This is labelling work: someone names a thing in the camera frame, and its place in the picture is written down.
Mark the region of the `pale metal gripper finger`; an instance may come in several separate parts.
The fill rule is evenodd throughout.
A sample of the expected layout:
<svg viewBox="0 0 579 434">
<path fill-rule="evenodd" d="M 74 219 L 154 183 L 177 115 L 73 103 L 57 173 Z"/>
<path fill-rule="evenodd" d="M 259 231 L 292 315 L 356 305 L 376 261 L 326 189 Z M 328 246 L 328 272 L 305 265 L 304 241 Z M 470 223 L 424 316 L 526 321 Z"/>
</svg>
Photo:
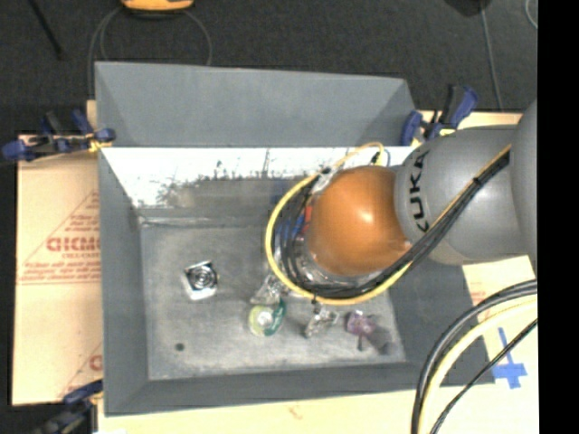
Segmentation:
<svg viewBox="0 0 579 434">
<path fill-rule="evenodd" d="M 325 307 L 315 308 L 309 321 L 307 322 L 303 335 L 311 338 L 318 335 L 330 327 L 334 326 L 339 319 L 339 313 Z"/>
<path fill-rule="evenodd" d="M 289 288 L 273 273 L 269 273 L 250 299 L 253 305 L 276 305 L 289 294 Z"/>
</svg>

